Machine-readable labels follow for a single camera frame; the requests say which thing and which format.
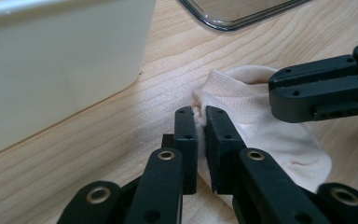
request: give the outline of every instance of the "white box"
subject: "white box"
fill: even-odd
[[[128,87],[156,0],[0,0],[0,150]]]

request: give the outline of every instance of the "light wood surface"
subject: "light wood surface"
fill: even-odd
[[[276,68],[351,53],[358,0],[315,0],[234,33],[198,23],[174,0],[158,0],[142,74],[126,90],[0,153],[0,223],[55,223],[90,182],[124,185],[140,175],[174,110],[191,104],[211,69]],[[358,189],[358,117],[315,123],[331,156],[328,181]],[[199,179],[183,223],[236,223]]]

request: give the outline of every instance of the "white sock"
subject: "white sock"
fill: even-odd
[[[276,71],[256,65],[225,73],[214,70],[204,86],[193,92],[199,135],[199,173],[208,185],[211,178],[203,132],[207,105],[226,110],[245,145],[267,151],[300,187],[314,192],[327,178],[331,161],[313,135],[310,124],[282,122],[270,112],[266,83]],[[231,206],[231,196],[222,198]]]

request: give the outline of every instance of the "robotic hand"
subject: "robotic hand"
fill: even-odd
[[[269,82],[272,115],[285,122],[358,115],[358,46],[352,55],[283,68]]]
[[[240,224],[358,223],[358,190],[322,184],[317,193],[297,186],[266,152],[247,147],[226,111],[207,106],[206,158],[212,191],[233,196]],[[197,193],[198,136],[190,106],[175,113],[142,176],[120,187],[97,181],[65,207],[59,224],[182,222],[183,195]]]

